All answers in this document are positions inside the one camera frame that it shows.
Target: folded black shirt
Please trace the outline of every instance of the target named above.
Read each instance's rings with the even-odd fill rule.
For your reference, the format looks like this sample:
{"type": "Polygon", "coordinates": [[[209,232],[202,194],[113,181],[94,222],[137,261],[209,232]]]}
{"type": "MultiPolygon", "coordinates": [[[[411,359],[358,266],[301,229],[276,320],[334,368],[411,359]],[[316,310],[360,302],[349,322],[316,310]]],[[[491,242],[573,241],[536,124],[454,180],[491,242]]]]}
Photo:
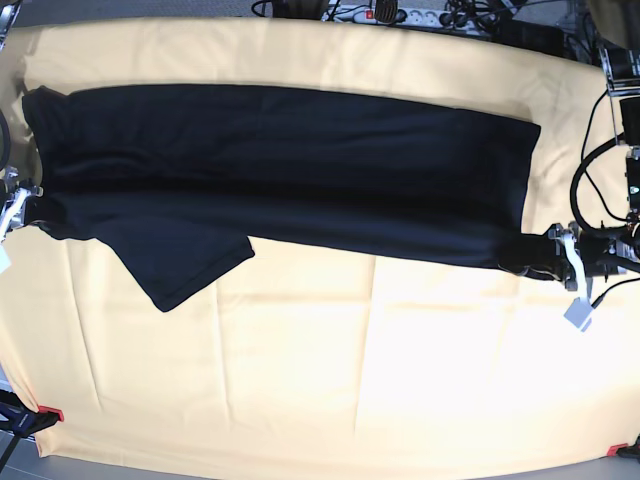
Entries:
{"type": "Polygon", "coordinates": [[[66,210],[47,232],[109,245],[162,311],[251,258],[248,236],[497,268],[520,233],[540,133],[264,86],[39,88],[23,109],[45,196],[66,210]]]}

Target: shirt sleeve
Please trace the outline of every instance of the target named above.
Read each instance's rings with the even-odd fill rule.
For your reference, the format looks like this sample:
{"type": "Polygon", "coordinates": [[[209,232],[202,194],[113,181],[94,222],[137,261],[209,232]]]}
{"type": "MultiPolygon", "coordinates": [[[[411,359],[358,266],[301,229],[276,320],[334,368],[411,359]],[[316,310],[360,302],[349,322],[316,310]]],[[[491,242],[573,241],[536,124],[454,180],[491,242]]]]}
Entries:
{"type": "Polygon", "coordinates": [[[113,249],[163,312],[254,256],[245,235],[175,218],[117,218],[92,236],[113,249]]]}

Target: red clip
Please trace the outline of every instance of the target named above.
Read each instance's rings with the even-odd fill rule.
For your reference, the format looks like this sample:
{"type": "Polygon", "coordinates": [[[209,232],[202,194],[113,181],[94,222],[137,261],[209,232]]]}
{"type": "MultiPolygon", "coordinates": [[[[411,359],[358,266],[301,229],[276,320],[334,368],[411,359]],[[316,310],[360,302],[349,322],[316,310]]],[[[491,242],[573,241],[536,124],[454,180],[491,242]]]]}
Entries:
{"type": "Polygon", "coordinates": [[[58,415],[58,418],[60,419],[59,421],[64,422],[64,413],[62,413],[62,410],[58,410],[57,408],[38,406],[38,413],[55,413],[58,415]]]}
{"type": "Polygon", "coordinates": [[[620,445],[609,447],[609,450],[607,451],[607,457],[615,457],[618,454],[618,450],[620,450],[621,448],[626,448],[628,446],[628,443],[621,443],[620,445]]]}

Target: white power strip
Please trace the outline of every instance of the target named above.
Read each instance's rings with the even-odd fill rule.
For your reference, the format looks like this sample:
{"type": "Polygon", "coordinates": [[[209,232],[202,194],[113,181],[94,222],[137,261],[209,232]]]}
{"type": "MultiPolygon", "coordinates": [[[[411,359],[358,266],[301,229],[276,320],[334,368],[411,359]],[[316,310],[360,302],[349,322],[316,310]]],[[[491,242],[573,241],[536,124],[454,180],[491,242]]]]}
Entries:
{"type": "MultiPolygon", "coordinates": [[[[328,12],[333,11],[333,5],[329,6],[328,12]]],[[[488,36],[486,33],[478,30],[471,21],[468,21],[464,25],[456,26],[455,28],[452,28],[451,26],[444,26],[440,19],[443,15],[450,14],[450,12],[445,10],[434,10],[432,8],[402,8],[400,10],[407,14],[407,18],[403,22],[396,22],[394,26],[397,27],[405,26],[425,31],[488,36]]],[[[329,14],[326,14],[323,17],[323,20],[327,20],[328,17],[329,14]]],[[[373,10],[366,5],[341,5],[336,11],[334,20],[337,22],[351,22],[363,25],[386,25],[378,22],[374,18],[373,10]]]]}

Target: beige fabric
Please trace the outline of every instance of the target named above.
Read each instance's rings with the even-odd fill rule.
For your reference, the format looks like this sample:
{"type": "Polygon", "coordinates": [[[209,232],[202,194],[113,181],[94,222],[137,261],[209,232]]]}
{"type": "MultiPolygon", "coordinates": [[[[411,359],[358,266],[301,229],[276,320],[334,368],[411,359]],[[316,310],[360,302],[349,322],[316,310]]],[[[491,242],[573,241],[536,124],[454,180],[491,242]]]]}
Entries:
{"type": "MultiPolygon", "coordinates": [[[[523,228],[537,233],[571,217],[569,182],[604,89],[575,63],[362,26],[147,19],[9,40],[5,110],[23,79],[63,92],[216,82],[531,120],[543,129],[523,228]]],[[[603,107],[590,143],[611,136],[603,107]]],[[[593,168],[618,213],[623,155],[593,168]]],[[[254,240],[255,259],[163,315],[97,242],[29,228],[6,246],[0,360],[26,402],[67,417],[38,436],[44,455],[221,479],[458,479],[600,457],[640,431],[632,287],[580,334],[562,319],[571,295],[559,284],[254,240]]]]}

